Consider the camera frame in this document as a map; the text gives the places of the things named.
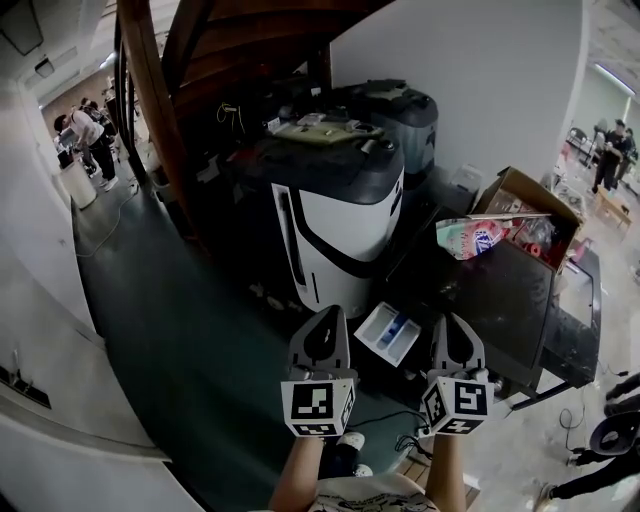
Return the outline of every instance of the plastic bag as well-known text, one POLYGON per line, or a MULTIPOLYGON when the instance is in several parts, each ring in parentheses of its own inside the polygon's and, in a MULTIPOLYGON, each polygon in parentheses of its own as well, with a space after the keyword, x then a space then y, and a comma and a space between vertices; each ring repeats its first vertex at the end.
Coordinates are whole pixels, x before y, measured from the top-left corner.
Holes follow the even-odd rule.
POLYGON ((438 245, 457 260, 468 260, 496 245, 504 236, 500 222, 447 219, 436 223, 438 245))

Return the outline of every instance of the black pants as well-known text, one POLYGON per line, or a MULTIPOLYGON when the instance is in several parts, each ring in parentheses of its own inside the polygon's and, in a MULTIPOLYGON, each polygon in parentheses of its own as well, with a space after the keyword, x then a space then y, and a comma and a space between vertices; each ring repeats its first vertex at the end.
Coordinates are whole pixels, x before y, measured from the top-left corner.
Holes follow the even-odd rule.
POLYGON ((616 178, 613 183, 614 188, 618 188, 618 182, 624 178, 625 174, 627 174, 629 167, 631 167, 631 162, 628 159, 623 158, 622 162, 620 162, 620 165, 618 166, 618 172, 616 173, 616 178))
POLYGON ((328 442, 322 451, 318 478, 353 476, 360 459, 360 452, 346 444, 328 442))
POLYGON ((617 164, 612 164, 608 162, 604 155, 600 157, 600 163, 598 164, 598 169, 596 170, 596 181, 593 184, 593 193, 595 194, 598 191, 598 185, 604 181, 604 188, 607 190, 611 190, 611 185, 613 185, 613 178, 616 174, 617 164))
MULTIPOLYGON (((578 459, 578 465, 590 464, 591 462, 603 462, 611 457, 597 454, 591 450, 585 451, 578 459)), ((632 447, 624 455, 615 457, 604 468, 590 475, 577 478, 564 485, 559 485, 551 491, 551 498, 568 500, 580 494, 596 492, 604 487, 617 484, 620 480, 631 475, 640 473, 640 456, 636 447, 632 447)))
MULTIPOLYGON (((609 391, 609 393, 607 393, 607 400, 614 400, 638 388, 640 388, 640 373, 632 375, 609 391)), ((609 408, 612 414, 640 411, 640 394, 629 397, 617 404, 609 404, 609 408)))
POLYGON ((91 156, 102 169, 102 177, 105 180, 112 180, 116 175, 116 170, 113 166, 113 158, 111 157, 111 148, 109 147, 107 136, 102 134, 102 137, 89 146, 89 150, 91 151, 91 156))

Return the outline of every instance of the sneaker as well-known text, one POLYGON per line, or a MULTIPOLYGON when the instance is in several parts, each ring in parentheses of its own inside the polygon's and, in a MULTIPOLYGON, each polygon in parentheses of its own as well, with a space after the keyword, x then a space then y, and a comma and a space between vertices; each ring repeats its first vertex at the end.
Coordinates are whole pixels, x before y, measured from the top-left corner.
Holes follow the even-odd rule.
POLYGON ((115 187, 118 184, 118 181, 120 180, 118 180, 117 176, 112 180, 107 181, 107 184, 104 186, 104 191, 109 192, 109 190, 111 190, 113 187, 115 187))
POLYGON ((366 464, 358 464, 356 470, 353 472, 353 476, 358 478, 373 476, 373 470, 366 464))
POLYGON ((360 432, 348 432, 338 439, 337 444, 346 444, 360 451, 364 446, 364 435, 360 432))
POLYGON ((547 510, 547 507, 551 504, 551 491, 555 489, 555 485, 547 484, 540 491, 540 496, 538 497, 538 501, 536 502, 536 506, 533 508, 533 512, 544 512, 547 510))

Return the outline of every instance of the white shirt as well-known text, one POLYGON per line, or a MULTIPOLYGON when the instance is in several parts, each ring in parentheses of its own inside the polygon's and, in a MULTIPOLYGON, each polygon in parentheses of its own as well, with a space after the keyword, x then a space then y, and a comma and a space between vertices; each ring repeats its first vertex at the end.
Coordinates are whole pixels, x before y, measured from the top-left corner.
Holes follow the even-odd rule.
POLYGON ((309 512, 438 512, 415 482, 398 473, 318 482, 309 512))
POLYGON ((76 110, 73 114, 71 114, 70 120, 71 124, 69 125, 69 127, 78 137, 82 137, 82 132, 84 132, 85 127, 89 127, 89 132, 87 133, 86 138, 86 142, 89 146, 94 144, 104 132, 104 126, 96 123, 81 110, 76 110))

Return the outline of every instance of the ceiling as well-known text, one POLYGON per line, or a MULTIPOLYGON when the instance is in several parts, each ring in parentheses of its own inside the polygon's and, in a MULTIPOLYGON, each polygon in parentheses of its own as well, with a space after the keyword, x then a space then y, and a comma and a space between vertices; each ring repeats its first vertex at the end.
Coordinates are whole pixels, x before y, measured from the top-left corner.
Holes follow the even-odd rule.
MULTIPOLYGON (((162 45, 179 0, 151 0, 154 28, 162 45)), ((33 0, 43 44, 21 56, 0 37, 0 75, 23 81, 46 105, 95 73, 113 51, 116 0, 33 0), (49 58, 55 69, 47 78, 34 66, 49 58)))
POLYGON ((640 101, 640 8, 632 0, 592 0, 589 64, 600 64, 640 101))
MULTIPOLYGON (((589 64, 607 68, 637 91, 635 99, 640 101, 640 9, 633 0, 587 1, 589 64)), ((160 47, 178 3, 150 0, 160 47)), ((0 37, 0 75, 24 81, 44 105, 94 73, 113 51, 116 0, 33 0, 33 6, 44 43, 23 57, 0 37), (33 68, 45 57, 55 72, 41 78, 33 68)))

